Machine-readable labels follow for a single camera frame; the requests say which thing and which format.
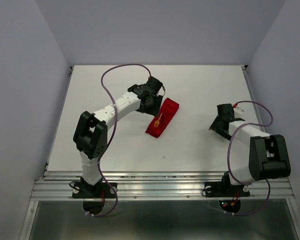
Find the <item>red cloth napkin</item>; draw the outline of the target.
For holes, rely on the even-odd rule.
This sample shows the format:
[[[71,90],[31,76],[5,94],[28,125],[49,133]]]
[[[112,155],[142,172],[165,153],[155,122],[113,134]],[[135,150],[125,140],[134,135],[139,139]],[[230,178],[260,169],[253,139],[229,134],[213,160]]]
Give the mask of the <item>red cloth napkin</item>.
[[[169,125],[177,111],[179,110],[180,104],[173,101],[170,98],[166,98],[159,110],[158,116],[156,116],[149,126],[147,127],[145,133],[151,135],[154,138],[159,138],[161,134],[164,132],[166,127]],[[157,128],[154,127],[154,122],[158,119],[159,115],[162,113],[162,117],[160,119],[160,124]]]

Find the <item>orange plastic fork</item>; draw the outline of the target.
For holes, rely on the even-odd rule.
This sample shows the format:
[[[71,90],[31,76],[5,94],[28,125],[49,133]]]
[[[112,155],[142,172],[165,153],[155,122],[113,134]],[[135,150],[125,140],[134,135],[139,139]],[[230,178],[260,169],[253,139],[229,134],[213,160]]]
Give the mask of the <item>orange plastic fork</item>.
[[[157,128],[157,127],[159,126],[159,124],[160,124],[160,119],[161,119],[162,115],[163,115],[163,113],[161,112],[160,115],[159,115],[159,117],[157,118],[157,120],[154,122],[153,126],[154,126],[155,128]]]

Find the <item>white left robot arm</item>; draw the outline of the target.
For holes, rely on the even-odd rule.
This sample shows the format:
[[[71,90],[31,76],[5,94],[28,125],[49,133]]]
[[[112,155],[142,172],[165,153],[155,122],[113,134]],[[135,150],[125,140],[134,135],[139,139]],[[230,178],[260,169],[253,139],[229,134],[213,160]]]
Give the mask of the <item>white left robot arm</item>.
[[[131,112],[157,116],[163,96],[159,91],[164,85],[157,78],[150,76],[144,84],[134,84],[112,104],[95,112],[83,112],[78,120],[73,141],[80,152],[84,191],[90,197],[101,193],[102,179],[98,164],[108,148],[108,130]]]

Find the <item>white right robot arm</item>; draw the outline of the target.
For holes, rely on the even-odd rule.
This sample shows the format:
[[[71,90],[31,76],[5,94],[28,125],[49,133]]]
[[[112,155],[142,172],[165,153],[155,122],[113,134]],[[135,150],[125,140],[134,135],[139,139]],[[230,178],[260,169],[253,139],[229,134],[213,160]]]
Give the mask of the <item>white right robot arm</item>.
[[[217,105],[217,116],[210,126],[221,137],[229,140],[227,149],[227,168],[225,180],[220,182],[221,192],[232,195],[238,186],[250,185],[268,179],[287,178],[291,174],[291,164],[286,139],[280,134],[269,134],[256,128],[259,123],[247,122],[240,117],[234,105],[224,103]],[[232,170],[230,163],[231,147],[234,139],[249,148],[247,162]]]

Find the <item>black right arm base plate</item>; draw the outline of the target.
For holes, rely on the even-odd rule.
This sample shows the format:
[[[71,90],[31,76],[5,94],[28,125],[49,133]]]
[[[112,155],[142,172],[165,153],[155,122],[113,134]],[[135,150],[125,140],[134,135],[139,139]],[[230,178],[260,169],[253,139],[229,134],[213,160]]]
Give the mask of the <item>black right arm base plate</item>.
[[[204,192],[207,198],[249,197],[250,192],[244,191],[243,185],[223,184],[221,181],[206,181]]]

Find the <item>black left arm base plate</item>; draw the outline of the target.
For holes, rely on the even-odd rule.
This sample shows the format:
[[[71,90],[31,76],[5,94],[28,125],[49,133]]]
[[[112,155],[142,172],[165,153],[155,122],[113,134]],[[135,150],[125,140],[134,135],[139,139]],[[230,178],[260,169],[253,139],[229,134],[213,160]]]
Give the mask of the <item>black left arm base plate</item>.
[[[72,181],[69,186],[72,188],[73,199],[115,199],[114,190],[117,189],[117,183],[110,183],[111,187],[100,181],[96,185],[90,185],[86,182]]]

